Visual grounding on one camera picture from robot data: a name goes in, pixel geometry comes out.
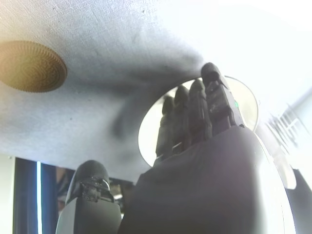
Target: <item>robotic hand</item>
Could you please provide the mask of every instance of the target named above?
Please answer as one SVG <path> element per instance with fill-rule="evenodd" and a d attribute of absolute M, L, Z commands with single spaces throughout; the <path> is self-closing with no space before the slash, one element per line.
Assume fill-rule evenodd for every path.
<path fill-rule="evenodd" d="M 282 181 L 218 68 L 167 97 L 154 167 L 139 178 L 123 220 L 105 168 L 76 171 L 58 234 L 295 234 Z"/>

